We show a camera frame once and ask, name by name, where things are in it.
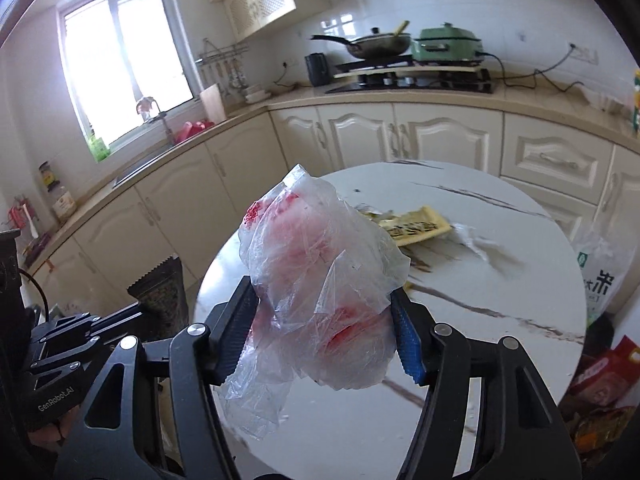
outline electrical outlet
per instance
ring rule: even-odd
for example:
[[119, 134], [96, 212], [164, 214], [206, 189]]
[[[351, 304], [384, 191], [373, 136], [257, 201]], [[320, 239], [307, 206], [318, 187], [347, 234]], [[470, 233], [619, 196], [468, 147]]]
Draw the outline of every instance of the electrical outlet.
[[[595, 50], [594, 48], [589, 48], [587, 46], [578, 45], [577, 43], [573, 44], [575, 45], [575, 48], [569, 57], [571, 57], [572, 59], [577, 59], [578, 61], [590, 63], [592, 65], [597, 65], [599, 63], [597, 50]], [[571, 45], [571, 42], [567, 43], [568, 48], [571, 48]]]

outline silver screw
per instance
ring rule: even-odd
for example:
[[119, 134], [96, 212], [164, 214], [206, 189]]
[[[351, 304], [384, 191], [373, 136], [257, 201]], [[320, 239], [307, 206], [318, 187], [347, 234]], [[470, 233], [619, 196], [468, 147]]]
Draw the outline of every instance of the silver screw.
[[509, 350], [517, 350], [520, 346], [518, 340], [514, 339], [513, 337], [505, 337], [502, 340], [502, 344], [505, 345]]
[[207, 329], [205, 325], [202, 323], [194, 323], [187, 329], [187, 334], [189, 335], [202, 335], [204, 331]]
[[446, 337], [448, 335], [451, 335], [453, 333], [453, 329], [446, 323], [438, 323], [433, 331], [438, 334], [441, 335], [443, 337]]
[[135, 345], [138, 344], [138, 338], [134, 335], [128, 335], [122, 338], [120, 342], [120, 346], [122, 346], [125, 350], [132, 349]]

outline frying pan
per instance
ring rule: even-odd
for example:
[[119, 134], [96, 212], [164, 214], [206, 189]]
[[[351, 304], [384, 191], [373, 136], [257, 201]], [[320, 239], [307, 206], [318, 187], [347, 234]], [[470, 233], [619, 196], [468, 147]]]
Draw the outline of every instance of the frying pan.
[[364, 36], [353, 41], [340, 36], [325, 36], [322, 34], [316, 34], [311, 39], [341, 43], [347, 47], [349, 54], [359, 59], [399, 56], [411, 45], [411, 35], [402, 34], [407, 25], [409, 25], [409, 22], [402, 22], [402, 25], [395, 32], [389, 34], [380, 34], [379, 28], [374, 27], [371, 29], [371, 36]]

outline green electric cooker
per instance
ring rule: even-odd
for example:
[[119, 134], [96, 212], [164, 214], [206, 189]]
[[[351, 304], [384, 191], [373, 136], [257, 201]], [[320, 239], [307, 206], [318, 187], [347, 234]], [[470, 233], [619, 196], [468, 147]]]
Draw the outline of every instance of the green electric cooker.
[[411, 54], [419, 63], [480, 64], [484, 59], [482, 40], [470, 30], [444, 23], [438, 28], [424, 28], [420, 38], [414, 39]]

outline gas stove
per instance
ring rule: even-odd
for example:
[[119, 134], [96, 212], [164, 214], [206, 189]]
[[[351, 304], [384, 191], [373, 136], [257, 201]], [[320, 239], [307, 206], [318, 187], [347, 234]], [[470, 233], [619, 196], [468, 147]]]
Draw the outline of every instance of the gas stove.
[[334, 78], [356, 82], [328, 90], [327, 94], [367, 90], [456, 90], [491, 94], [489, 71], [476, 64], [419, 64], [411, 55], [361, 60], [337, 65]]

